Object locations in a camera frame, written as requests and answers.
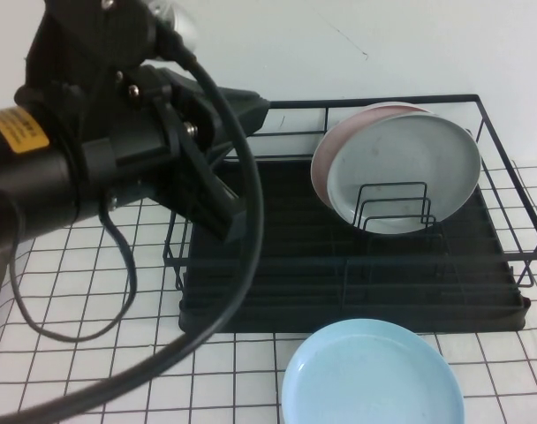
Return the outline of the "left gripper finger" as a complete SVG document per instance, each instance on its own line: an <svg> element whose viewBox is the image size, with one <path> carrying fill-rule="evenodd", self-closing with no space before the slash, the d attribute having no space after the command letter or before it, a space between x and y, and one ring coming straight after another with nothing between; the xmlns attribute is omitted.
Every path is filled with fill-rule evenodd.
<svg viewBox="0 0 537 424"><path fill-rule="evenodd" d="M222 87L221 93L228 101L245 136L259 131L269 112L269 101L254 91Z"/></svg>
<svg viewBox="0 0 537 424"><path fill-rule="evenodd" d="M178 113L171 107L166 119L169 136L176 137L178 151L158 177L155 201L208 230L223 242L246 233L246 205L208 166Z"/></svg>

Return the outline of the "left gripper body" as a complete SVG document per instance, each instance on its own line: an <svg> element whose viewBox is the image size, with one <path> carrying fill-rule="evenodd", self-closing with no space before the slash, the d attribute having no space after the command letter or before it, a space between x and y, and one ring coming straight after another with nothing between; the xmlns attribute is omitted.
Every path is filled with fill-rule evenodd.
<svg viewBox="0 0 537 424"><path fill-rule="evenodd" d="M159 172L178 151L161 114L176 111L212 170L213 152L229 139L214 104L196 81L167 69L144 66L126 75L103 115L108 135L84 143L89 180L99 187L131 187L155 201Z"/></svg>

